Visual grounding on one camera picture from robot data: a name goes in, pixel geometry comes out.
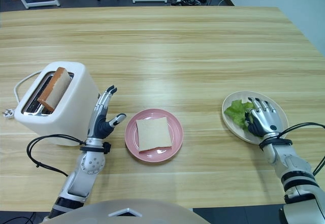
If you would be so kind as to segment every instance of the wooden table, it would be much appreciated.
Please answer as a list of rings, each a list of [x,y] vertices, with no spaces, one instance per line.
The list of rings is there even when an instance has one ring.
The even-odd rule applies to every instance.
[[[274,99],[290,125],[324,123],[325,59],[276,8],[75,8],[1,13],[0,110],[14,108],[12,89],[48,63],[84,63],[100,90],[114,84],[111,115],[127,120],[109,137],[112,150],[88,203],[126,198],[184,207],[284,203],[260,149],[235,137],[220,116],[224,98],[254,90]],[[32,81],[25,82],[20,94]],[[183,146],[170,161],[147,164],[124,144],[131,117],[147,108],[173,113]],[[64,176],[35,168],[25,148],[36,137],[1,118],[0,210],[49,211]],[[290,133],[297,153],[315,167],[325,132]],[[40,143],[35,158],[66,172],[77,147]],[[325,188],[325,172],[317,175]]]

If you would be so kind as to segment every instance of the power cord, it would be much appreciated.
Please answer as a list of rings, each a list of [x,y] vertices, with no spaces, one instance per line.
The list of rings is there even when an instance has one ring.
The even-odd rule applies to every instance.
[[[25,224],[27,224],[28,222],[30,222],[31,224],[34,224],[34,221],[32,220],[32,218],[34,217],[34,220],[35,220],[35,216],[36,216],[36,212],[33,212],[30,216],[30,218],[26,217],[26,216],[18,216],[18,217],[15,217],[15,218],[11,218],[5,222],[3,222],[2,224],[7,224],[13,220],[17,220],[17,219],[27,219],[27,221],[25,222]]]
[[[286,130],[284,130],[283,132],[281,132],[279,135],[276,135],[276,136],[272,136],[272,137],[269,137],[267,139],[264,139],[260,144],[259,144],[259,147],[261,149],[263,149],[266,145],[268,145],[268,141],[269,139],[280,139],[283,135],[293,131],[293,130],[296,130],[296,129],[299,129],[301,127],[305,127],[305,126],[320,126],[322,128],[325,129],[325,125],[323,124],[319,124],[319,123],[316,123],[316,122],[303,122],[303,123],[299,123],[299,124],[296,124],[296,125],[293,125],[291,127],[288,127]],[[317,165],[317,167],[314,169],[313,171],[313,175],[316,176],[318,172],[321,171],[321,169],[325,166],[325,156],[323,157],[323,159],[320,161],[320,163]]]
[[[19,100],[19,95],[18,95],[18,87],[23,83],[25,82],[26,80],[28,80],[29,78],[35,76],[36,74],[39,74],[41,73],[41,70],[40,71],[37,71],[37,72],[34,72],[32,74],[29,74],[27,77],[25,77],[24,79],[20,80],[14,87],[14,96],[16,98],[16,101],[17,103],[19,104],[20,100]],[[14,109],[6,109],[2,114],[5,118],[7,119],[11,119],[11,118],[14,118],[14,113],[15,113],[15,110]]]
[[[68,174],[65,173],[64,171],[61,171],[58,168],[55,168],[55,167],[46,165],[44,163],[41,163],[41,162],[37,161],[36,159],[34,159],[32,157],[31,151],[32,151],[33,147],[38,142],[40,142],[41,140],[46,139],[46,138],[63,138],[63,139],[68,139],[68,140],[72,140],[72,141],[78,142],[79,144],[83,144],[84,142],[81,141],[81,140],[79,140],[79,139],[77,139],[77,138],[75,138],[75,137],[72,137],[70,135],[65,135],[65,134],[52,134],[52,135],[46,135],[46,136],[41,136],[41,137],[35,138],[32,141],[30,141],[30,143],[27,145],[27,148],[26,148],[27,156],[31,159],[32,162],[34,162],[36,164],[36,167],[43,167],[45,169],[48,169],[48,170],[51,170],[51,171],[54,171],[54,172],[59,172],[59,173],[65,175],[67,177]]]
[[[204,3],[211,5],[212,0],[208,3],[207,0],[170,0],[171,6],[201,6]]]

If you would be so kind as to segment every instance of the green lettuce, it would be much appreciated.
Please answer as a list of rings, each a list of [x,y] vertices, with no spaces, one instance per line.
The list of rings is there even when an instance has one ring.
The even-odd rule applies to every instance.
[[[224,113],[228,115],[240,128],[248,130],[245,123],[245,112],[249,112],[250,109],[254,109],[253,103],[242,103],[242,100],[236,100],[232,102],[232,105],[229,106]],[[253,122],[251,115],[249,115],[249,120]]]

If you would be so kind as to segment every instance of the white toaster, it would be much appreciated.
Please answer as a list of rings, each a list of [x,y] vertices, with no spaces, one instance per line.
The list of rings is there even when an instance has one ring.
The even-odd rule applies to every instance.
[[[65,68],[71,82],[53,112],[38,102],[55,71]],[[87,137],[90,116],[97,103],[99,90],[85,65],[78,62],[57,61],[47,65],[26,92],[15,110],[15,119],[40,136],[67,134],[80,140]],[[77,145],[62,138],[49,138],[60,145]]]

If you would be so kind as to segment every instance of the white plate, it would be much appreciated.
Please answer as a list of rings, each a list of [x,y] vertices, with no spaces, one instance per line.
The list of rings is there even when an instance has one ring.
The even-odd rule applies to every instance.
[[[238,92],[234,92],[230,95],[227,96],[227,98],[225,98],[225,100],[222,103],[222,119],[224,121],[224,123],[226,124],[226,126],[229,128],[230,131],[233,132],[233,134],[235,134],[238,138],[245,140],[248,143],[252,143],[252,144],[260,144],[262,142],[262,139],[254,136],[253,134],[251,134],[248,131],[244,131],[242,130],[237,124],[235,124],[233,122],[233,120],[225,115],[224,111],[232,105],[232,101],[236,101],[236,100],[242,100],[242,103],[245,102],[250,102],[248,100],[248,97],[254,97],[254,98],[259,98],[263,101],[267,101],[269,103],[272,104],[272,106],[276,109],[277,113],[280,116],[282,125],[283,125],[283,130],[289,127],[289,123],[288,123],[288,118],[286,117],[284,111],[282,110],[282,108],[275,103],[274,100],[270,99],[269,97],[261,94],[261,93],[257,93],[257,92],[253,92],[253,91],[238,91]]]

